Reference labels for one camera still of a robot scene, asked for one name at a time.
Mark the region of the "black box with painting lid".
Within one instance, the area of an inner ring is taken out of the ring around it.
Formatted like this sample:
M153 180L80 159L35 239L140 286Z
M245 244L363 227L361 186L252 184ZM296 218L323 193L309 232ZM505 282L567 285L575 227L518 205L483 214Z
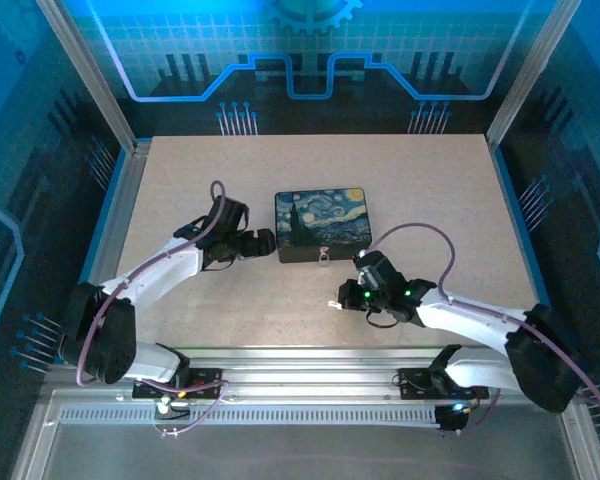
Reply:
M358 187L283 191L274 196L276 242L283 264L348 260L372 243L366 196Z

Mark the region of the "black electronics module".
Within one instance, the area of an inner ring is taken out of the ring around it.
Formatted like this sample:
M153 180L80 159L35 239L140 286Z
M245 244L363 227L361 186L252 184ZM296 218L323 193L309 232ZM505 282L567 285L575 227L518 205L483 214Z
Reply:
M435 422L444 432L461 432L468 424L472 409L464 403L435 407Z

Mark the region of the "aluminium mounting rail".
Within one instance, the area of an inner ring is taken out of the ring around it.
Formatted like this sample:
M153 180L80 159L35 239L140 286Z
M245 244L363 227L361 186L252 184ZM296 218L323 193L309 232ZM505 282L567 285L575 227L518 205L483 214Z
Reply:
M400 369L424 370L431 366L442 348L345 349L323 347L281 348L190 348L176 349L190 359L190 366L222 370L230 382L228 402L246 404L451 404L448 400L425 398L417 394L401 400ZM461 347L447 366L461 360L452 373L456 383L472 382L492 392L501 388L506 402L530 404L520 391L504 386L504 357L494 350Z

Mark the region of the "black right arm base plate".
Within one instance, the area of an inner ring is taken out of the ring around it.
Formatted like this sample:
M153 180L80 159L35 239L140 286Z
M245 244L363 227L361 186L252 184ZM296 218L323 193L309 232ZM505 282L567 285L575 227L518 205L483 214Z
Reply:
M428 368L399 369L392 379L402 400L485 400L486 387L460 387L444 371Z

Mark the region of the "aluminium side rail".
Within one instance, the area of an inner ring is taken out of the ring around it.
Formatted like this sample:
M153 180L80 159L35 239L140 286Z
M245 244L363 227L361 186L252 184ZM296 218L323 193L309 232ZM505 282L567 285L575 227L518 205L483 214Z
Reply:
M120 153L78 283L100 284L116 276L150 147L145 138L133 154Z

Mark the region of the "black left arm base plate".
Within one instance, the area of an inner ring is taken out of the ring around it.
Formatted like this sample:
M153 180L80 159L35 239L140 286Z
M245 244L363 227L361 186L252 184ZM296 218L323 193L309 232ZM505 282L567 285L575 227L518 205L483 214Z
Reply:
M219 368L194 368L190 369L189 377L184 381L182 387L199 387L213 382L218 382L223 377L223 370ZM155 389L152 386L146 385L142 382L135 382L132 388L132 399L133 400L159 400L163 397L169 400L215 400L219 397L222 387L215 386L209 389L199 390L196 392L185 392L178 390L177 393L165 392L163 390Z

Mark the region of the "aluminium left frame post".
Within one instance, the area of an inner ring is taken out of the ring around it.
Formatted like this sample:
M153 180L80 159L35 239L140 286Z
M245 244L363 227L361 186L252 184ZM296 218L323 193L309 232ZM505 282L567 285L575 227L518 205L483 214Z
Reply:
M121 148L133 156L137 148L136 137L64 2L35 1Z

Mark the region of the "aluminium frame post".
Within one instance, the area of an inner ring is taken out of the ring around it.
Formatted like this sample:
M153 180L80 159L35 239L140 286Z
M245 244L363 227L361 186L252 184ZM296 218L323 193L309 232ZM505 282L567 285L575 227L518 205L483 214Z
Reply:
M556 0L485 135L491 151L504 139L581 2L582 0Z
M35 1L121 148L133 156L137 148L136 137L64 2Z

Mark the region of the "aluminium right frame post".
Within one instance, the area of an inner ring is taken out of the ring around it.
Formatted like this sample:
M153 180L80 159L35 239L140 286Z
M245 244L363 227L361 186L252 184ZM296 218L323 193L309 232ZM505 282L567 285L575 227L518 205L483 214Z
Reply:
M491 151L504 139L581 2L582 0L556 0L485 135Z

